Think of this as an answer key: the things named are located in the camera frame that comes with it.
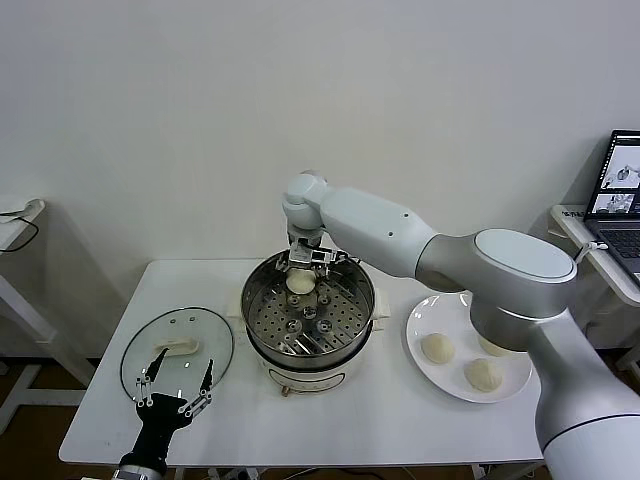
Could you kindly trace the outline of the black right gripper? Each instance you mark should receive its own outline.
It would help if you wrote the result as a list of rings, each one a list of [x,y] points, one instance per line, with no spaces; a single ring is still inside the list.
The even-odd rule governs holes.
[[[324,231],[322,229],[303,229],[294,224],[287,225],[287,236],[289,245],[301,243],[309,248],[315,249],[321,246]],[[277,258],[277,270],[287,272],[291,267],[289,254],[281,253]],[[317,263],[315,273],[318,278],[326,278],[330,272],[330,265],[327,263]]]

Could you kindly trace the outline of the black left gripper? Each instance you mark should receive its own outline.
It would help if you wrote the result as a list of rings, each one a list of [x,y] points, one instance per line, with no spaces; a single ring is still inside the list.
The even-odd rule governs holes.
[[[136,378],[136,412],[142,422],[133,450],[120,460],[119,466],[135,466],[166,473],[166,458],[173,434],[192,423],[187,416],[199,415],[212,401],[214,360],[208,361],[198,395],[187,403],[183,398],[153,393],[153,383],[169,351],[163,348]]]

